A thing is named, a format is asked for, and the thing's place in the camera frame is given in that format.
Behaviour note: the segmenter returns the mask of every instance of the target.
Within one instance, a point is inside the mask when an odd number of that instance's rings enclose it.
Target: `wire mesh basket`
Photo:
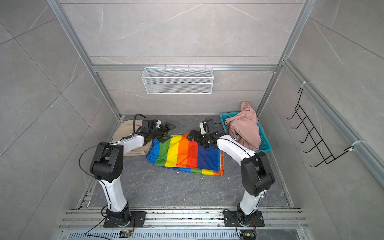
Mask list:
[[[209,94],[214,72],[205,66],[146,67],[141,79],[148,94]]]

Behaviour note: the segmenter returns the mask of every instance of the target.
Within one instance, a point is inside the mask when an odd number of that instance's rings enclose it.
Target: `wall hook rack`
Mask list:
[[[304,111],[304,109],[303,109],[303,108],[301,107],[301,105],[300,105],[300,99],[301,99],[301,95],[302,95],[302,93],[303,93],[303,89],[302,89],[301,87],[300,87],[298,93],[300,93],[300,97],[299,97],[299,100],[297,101],[297,105],[296,105],[296,107],[295,107],[295,112],[294,112],[294,114],[292,115],[291,118],[287,118],[287,119],[290,120],[290,119],[292,119],[295,115],[297,115],[297,116],[300,118],[301,122],[299,123],[299,125],[298,125],[297,127],[292,127],[292,129],[297,129],[297,128],[300,127],[301,124],[303,124],[304,127],[305,127],[305,129],[306,129],[307,132],[308,132],[308,133],[307,133],[307,136],[306,136],[305,139],[304,139],[304,141],[300,141],[300,140],[299,140],[299,142],[304,143],[305,141],[307,141],[308,136],[310,136],[311,139],[312,139],[312,141],[313,141],[313,143],[315,144],[315,146],[313,146],[313,148],[311,148],[309,151],[303,151],[303,152],[308,153],[308,152],[312,151],[314,148],[317,148],[317,150],[319,151],[321,157],[323,158],[323,161],[321,161],[321,162],[318,163],[317,165],[312,166],[312,165],[310,164],[310,166],[311,166],[311,167],[317,167],[317,166],[319,166],[320,164],[322,164],[323,162],[325,162],[325,164],[330,164],[331,162],[335,161],[336,159],[338,159],[339,157],[343,156],[343,155],[346,154],[347,152],[352,151],[353,148],[354,148],[353,145],[350,146],[350,147],[347,147],[346,149],[344,149],[344,150],[343,150],[343,153],[340,154],[339,156],[335,157],[335,156],[333,155],[333,153],[332,153],[331,150],[329,149],[328,145],[325,143],[323,137],[322,137],[322,136],[320,135],[320,133],[317,131],[317,129],[316,129],[315,126],[313,125],[312,121],[310,120],[310,118],[308,117],[308,115],[306,114],[306,112]],[[297,111],[298,111],[299,109],[301,109],[301,110],[303,111],[303,113],[304,113],[304,115],[305,115],[304,118],[302,118],[302,117],[298,114]],[[312,125],[312,128],[309,129],[309,127],[305,124],[305,122],[304,122],[305,119],[308,119],[308,120],[309,120],[309,122],[310,122],[311,125]],[[314,131],[316,131],[316,133],[319,135],[319,137],[320,137],[320,139],[321,139],[318,143],[315,142],[313,136],[311,135],[311,132],[314,132]],[[328,157],[324,157],[323,154],[321,153],[321,151],[320,151],[320,149],[319,149],[319,147],[318,147],[320,143],[324,143],[325,147],[327,148],[328,152],[330,153],[330,155],[329,155]]]

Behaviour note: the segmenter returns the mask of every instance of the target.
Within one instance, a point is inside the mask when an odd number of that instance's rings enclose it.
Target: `aluminum rail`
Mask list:
[[[298,84],[301,85],[304,81],[309,81],[289,59],[283,59],[283,66],[293,75]],[[320,110],[348,144],[352,145],[357,140],[363,140],[312,83],[304,84],[302,88],[312,101],[319,106]],[[383,160],[366,143],[356,144],[353,152],[359,157],[381,187],[384,188]]]
[[[94,71],[143,71],[145,67],[210,67],[214,71],[276,71],[277,65],[93,65]]]
[[[100,210],[101,208],[68,210],[59,222],[59,230],[89,230],[104,218],[101,216]],[[234,229],[234,227],[227,228],[224,226],[223,209],[218,208],[196,209],[189,207],[189,209],[131,209],[131,211],[135,210],[147,212],[144,228],[149,229]],[[263,213],[265,227],[260,227],[259,229],[308,228],[304,215],[300,209],[260,207],[260,211]],[[98,226],[102,227],[104,230],[114,229],[103,228],[103,222],[101,222]],[[252,227],[245,227],[242,229],[252,229]]]

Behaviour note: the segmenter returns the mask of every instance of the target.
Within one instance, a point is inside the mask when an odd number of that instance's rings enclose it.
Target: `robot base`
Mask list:
[[[249,218],[244,225],[249,225],[250,227],[253,227],[254,226],[253,220],[255,220],[256,227],[264,227],[265,224],[264,224],[263,214],[259,210],[257,210],[253,214],[254,216],[252,218]],[[224,210],[223,215],[224,215],[224,225],[226,227],[236,227],[240,221],[237,217],[237,211]]]
[[[131,212],[131,217],[135,219],[135,227],[143,227],[147,212]],[[120,227],[121,222],[113,218],[106,217],[103,227]],[[132,227],[133,221],[130,221],[125,227]]]

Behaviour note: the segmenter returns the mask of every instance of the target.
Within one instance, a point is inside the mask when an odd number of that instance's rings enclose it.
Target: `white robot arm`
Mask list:
[[[143,120],[143,126],[136,133],[132,133],[118,142],[99,144],[90,171],[103,187],[108,203],[107,219],[109,223],[106,225],[106,220],[104,227],[125,227],[131,219],[129,206],[120,183],[123,155],[147,144],[154,138],[163,141],[172,128],[174,126],[167,122],[162,124],[158,120]],[[195,141],[205,148],[214,145],[241,166],[245,192],[237,207],[236,219],[232,220],[240,222],[244,226],[253,223],[257,212],[261,214],[257,211],[261,198],[275,181],[265,154],[255,155],[254,151],[234,141],[216,126],[212,118],[200,123],[200,128],[200,132],[192,130],[187,139]]]

